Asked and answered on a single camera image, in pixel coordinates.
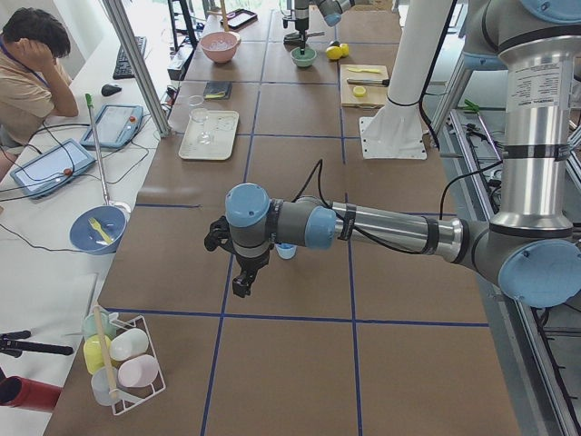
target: label sticker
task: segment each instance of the label sticker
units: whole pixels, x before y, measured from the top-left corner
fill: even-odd
[[[507,112],[559,106],[563,63],[521,68],[508,74]]]

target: computer mouse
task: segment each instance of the computer mouse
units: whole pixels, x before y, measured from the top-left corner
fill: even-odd
[[[101,95],[103,97],[108,97],[109,95],[119,93],[121,89],[121,86],[118,84],[104,84],[103,88],[101,88]]]

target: keyboard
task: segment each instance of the keyboard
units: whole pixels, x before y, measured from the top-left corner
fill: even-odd
[[[142,56],[144,56],[147,38],[145,36],[136,36],[135,42],[137,42],[139,51],[142,53]],[[132,77],[135,77],[135,75],[133,74],[133,70],[129,65],[127,53],[125,50],[123,50],[123,47],[119,47],[119,53],[117,53],[117,62],[115,63],[115,69],[113,70],[113,79],[131,79]]]

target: dark hair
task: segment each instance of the dark hair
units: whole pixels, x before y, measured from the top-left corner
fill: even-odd
[[[71,41],[64,26],[42,9],[21,7],[10,17],[2,31],[7,43],[27,38],[48,45],[54,57],[65,57],[71,53]]]

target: blue joint cap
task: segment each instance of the blue joint cap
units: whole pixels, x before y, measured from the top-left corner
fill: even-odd
[[[500,71],[507,66],[495,54],[474,54],[463,52],[464,66],[472,71]]]
[[[270,205],[264,188],[254,183],[239,184],[226,195],[226,220],[234,227],[250,227],[266,215]]]
[[[581,251],[560,239],[530,243],[505,261],[498,285],[531,307],[561,304],[581,290]]]
[[[338,25],[339,21],[341,21],[341,15],[340,14],[329,14],[329,15],[325,15],[325,23],[327,23],[327,25],[329,27],[333,27],[334,25]]]
[[[305,228],[305,246],[327,250],[333,244],[335,212],[322,206],[315,207]]]
[[[535,17],[557,25],[581,24],[579,0],[520,0]]]

